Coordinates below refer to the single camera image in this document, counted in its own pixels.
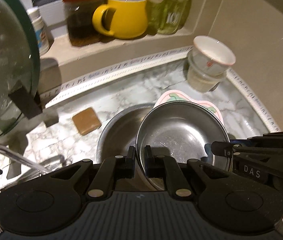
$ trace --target screw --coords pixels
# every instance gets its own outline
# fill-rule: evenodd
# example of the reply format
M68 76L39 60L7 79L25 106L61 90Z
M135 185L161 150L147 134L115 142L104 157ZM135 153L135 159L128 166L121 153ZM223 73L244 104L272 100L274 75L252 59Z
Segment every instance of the screw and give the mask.
M101 197L102 195L104 195L104 192L100 189L92 189L88 192L88 195L90 197Z
M191 195L191 191L186 188L181 188L176 190L176 195L179 197L189 197Z

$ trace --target bottle cap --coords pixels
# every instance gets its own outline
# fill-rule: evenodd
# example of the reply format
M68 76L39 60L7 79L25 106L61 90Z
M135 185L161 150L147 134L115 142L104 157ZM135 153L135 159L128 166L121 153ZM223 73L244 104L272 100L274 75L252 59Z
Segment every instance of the bottle cap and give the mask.
M31 21L34 21L35 19L40 17L40 10L37 6L30 8L27 10L27 14L29 19L31 19Z

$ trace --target green bottle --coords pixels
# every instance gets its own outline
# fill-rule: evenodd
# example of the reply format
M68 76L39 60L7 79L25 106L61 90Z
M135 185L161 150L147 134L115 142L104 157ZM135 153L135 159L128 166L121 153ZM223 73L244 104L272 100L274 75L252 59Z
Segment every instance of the green bottle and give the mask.
M178 30L181 19L183 23L187 14L183 14L189 0L148 0L148 27L154 33L173 34Z

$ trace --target dish soap bottle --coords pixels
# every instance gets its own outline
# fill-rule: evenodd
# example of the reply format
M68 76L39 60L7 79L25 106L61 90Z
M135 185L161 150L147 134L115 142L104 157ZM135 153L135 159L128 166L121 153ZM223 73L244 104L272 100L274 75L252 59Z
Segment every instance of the dish soap bottle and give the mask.
M183 23L188 15L183 15L190 0L148 0L148 27L153 33L173 34L178 30L181 19Z
M28 9L27 14L32 22L35 31L40 55L43 55L48 51L49 43L44 29L44 22L42 20L42 17L40 16L40 10L37 6L35 6L33 8Z

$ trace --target glass jar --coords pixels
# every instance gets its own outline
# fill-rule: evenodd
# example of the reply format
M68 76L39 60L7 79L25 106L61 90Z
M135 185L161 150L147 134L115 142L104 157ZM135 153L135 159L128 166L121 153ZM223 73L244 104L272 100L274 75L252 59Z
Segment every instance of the glass jar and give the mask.
M106 0L63 0L69 40L81 47L96 43L100 34L94 29L92 17L98 6Z

